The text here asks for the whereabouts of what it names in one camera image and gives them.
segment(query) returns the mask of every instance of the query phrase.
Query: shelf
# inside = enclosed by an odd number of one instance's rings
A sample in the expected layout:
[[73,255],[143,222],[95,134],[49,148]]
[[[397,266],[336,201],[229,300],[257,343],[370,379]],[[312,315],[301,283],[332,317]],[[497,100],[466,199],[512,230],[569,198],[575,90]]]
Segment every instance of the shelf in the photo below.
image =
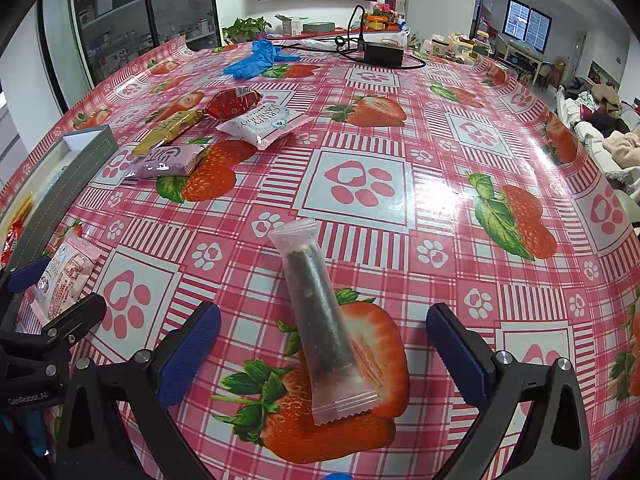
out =
[[186,40],[187,43],[189,43],[190,41],[196,41],[199,40],[200,38],[206,38],[207,36],[211,36],[212,34],[215,34],[216,32],[214,30],[212,30],[211,32],[208,32],[207,34],[201,34],[199,36],[195,36],[193,38],[189,38],[188,40]]
[[91,27],[95,22],[99,22],[101,19],[106,18],[108,16],[111,16],[112,14],[115,14],[119,10],[125,9],[126,7],[130,7],[133,4],[136,4],[136,3],[142,2],[142,1],[144,1],[144,0],[133,0],[132,2],[129,2],[128,4],[124,4],[122,6],[116,7],[115,9],[108,10],[107,12],[101,14],[100,16],[98,16],[94,20],[90,21],[89,23],[85,23],[84,25],[81,25],[80,28],[85,29],[87,27]]

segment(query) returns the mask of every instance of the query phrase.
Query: window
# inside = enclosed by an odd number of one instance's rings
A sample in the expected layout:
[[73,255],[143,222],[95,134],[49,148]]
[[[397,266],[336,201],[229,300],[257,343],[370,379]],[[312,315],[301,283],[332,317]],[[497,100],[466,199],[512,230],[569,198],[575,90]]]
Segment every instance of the window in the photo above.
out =
[[550,30],[551,18],[546,14],[517,0],[509,0],[502,30],[504,34],[532,44],[544,54]]

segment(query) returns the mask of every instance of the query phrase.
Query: glass cabinet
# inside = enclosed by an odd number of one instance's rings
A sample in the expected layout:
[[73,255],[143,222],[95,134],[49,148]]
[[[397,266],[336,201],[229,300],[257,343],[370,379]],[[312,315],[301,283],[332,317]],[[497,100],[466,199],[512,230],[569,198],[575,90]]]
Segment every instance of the glass cabinet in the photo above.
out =
[[73,0],[94,84],[184,34],[189,47],[220,46],[215,0]]

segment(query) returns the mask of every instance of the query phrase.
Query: screw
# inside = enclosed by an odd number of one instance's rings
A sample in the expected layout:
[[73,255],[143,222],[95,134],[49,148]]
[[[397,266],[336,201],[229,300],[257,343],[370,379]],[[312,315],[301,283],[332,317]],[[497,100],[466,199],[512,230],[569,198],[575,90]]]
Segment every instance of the screw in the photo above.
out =
[[89,359],[88,357],[82,357],[78,359],[78,362],[76,363],[76,368],[78,370],[84,370],[89,366],[90,362],[91,362],[91,359]]
[[571,361],[569,361],[569,359],[566,359],[564,357],[561,357],[558,359],[558,366],[564,370],[565,372],[571,370]]
[[496,353],[495,358],[499,363],[503,365],[509,365],[513,363],[513,356],[506,350],[500,350],[498,353]]
[[151,352],[149,350],[138,350],[133,355],[133,360],[140,364],[146,363],[149,359],[151,359]]

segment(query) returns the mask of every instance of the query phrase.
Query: blue gripper pad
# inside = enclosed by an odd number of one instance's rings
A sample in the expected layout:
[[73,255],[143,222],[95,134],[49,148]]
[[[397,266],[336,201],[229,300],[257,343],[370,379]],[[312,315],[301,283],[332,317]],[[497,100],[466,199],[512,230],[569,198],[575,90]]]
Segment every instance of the blue gripper pad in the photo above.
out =
[[9,292],[18,294],[27,290],[31,285],[38,283],[50,261],[51,259],[48,256],[43,256],[26,267],[16,270],[12,274],[11,280],[9,280]]
[[427,312],[426,323],[429,338],[465,402],[480,411],[487,408],[490,389],[479,360],[437,306]]
[[[198,368],[220,334],[220,323],[218,306],[203,303],[184,322],[182,328],[178,329],[183,332],[182,340],[159,371],[156,397],[164,409],[182,402]],[[174,332],[177,331],[169,332],[165,339]]]

